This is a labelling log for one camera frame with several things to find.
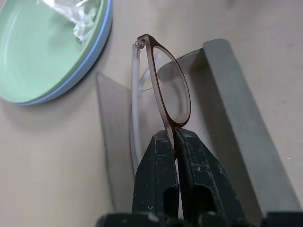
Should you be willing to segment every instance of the table surface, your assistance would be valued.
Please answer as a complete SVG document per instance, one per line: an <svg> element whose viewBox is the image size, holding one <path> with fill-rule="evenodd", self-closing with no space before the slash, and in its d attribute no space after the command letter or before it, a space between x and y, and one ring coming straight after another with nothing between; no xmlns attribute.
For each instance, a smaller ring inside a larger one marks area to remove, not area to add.
<svg viewBox="0 0 303 227"><path fill-rule="evenodd" d="M132 44L145 33L176 57L230 41L303 204L303 1L113 2L110 37L80 84L42 105L0 100L0 226L94 226L112 211L95 75L130 87Z"/></svg>

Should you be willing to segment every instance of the clear lens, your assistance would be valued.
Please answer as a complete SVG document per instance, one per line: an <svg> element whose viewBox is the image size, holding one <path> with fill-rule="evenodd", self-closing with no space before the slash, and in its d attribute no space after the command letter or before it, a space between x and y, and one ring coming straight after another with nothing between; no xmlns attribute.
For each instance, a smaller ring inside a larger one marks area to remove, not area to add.
<svg viewBox="0 0 303 227"><path fill-rule="evenodd" d="M156 64L158 83L165 108L171 119L182 123L186 120L187 89L177 64L165 50L159 47L153 49L154 56L160 53L161 62Z"/></svg>

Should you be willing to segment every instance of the plastic bag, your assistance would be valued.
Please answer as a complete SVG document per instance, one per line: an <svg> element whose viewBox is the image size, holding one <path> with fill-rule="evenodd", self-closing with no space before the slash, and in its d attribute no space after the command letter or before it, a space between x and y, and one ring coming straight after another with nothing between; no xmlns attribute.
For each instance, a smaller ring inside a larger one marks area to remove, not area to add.
<svg viewBox="0 0 303 227"><path fill-rule="evenodd" d="M91 35L94 18L101 0L37 0L67 17L75 24L74 34L85 42Z"/></svg>

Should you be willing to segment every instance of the green plate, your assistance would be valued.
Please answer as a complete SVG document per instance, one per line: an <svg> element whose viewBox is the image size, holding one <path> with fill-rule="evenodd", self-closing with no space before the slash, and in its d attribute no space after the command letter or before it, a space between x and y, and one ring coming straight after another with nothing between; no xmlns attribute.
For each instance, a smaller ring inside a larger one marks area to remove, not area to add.
<svg viewBox="0 0 303 227"><path fill-rule="evenodd" d="M74 24L36 0L7 0L0 13L0 96L23 103L45 96L82 63L102 26L102 0L85 46Z"/></svg>

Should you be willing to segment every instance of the brown eyeglass frame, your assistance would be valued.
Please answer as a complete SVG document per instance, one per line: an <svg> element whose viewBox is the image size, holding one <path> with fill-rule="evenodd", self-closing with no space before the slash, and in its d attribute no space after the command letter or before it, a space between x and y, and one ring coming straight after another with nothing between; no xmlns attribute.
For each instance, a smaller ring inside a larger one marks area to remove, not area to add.
<svg viewBox="0 0 303 227"><path fill-rule="evenodd" d="M161 115L161 118L164 123L164 127L166 132L169 135L170 142L172 144L173 150L174 150L174 145L176 141L176 128L181 128L189 120L190 113L191 113L191 101L190 101L190 95L189 95L189 90L188 90L188 85L184 77L184 73L179 66L177 60L174 58L174 56L160 43L158 43L155 38L153 38L151 35L145 34L140 37L138 37L138 40L134 44L138 49L143 49L146 46L146 52L147 52L147 60L148 60L148 66L150 70L150 76L151 76L151 82L152 82L152 87L153 91L155 93L158 109ZM160 90L160 85L159 85L159 80L158 80L158 75L157 75L157 70L156 70L156 65L155 65L155 60L154 60L154 54L153 50L154 48L160 49L163 51L177 66L179 73L182 77L185 90L186 90L186 99L187 99L187 111L183 115L182 118L178 119L172 119L165 107L164 100L162 97L162 93Z"/></svg>

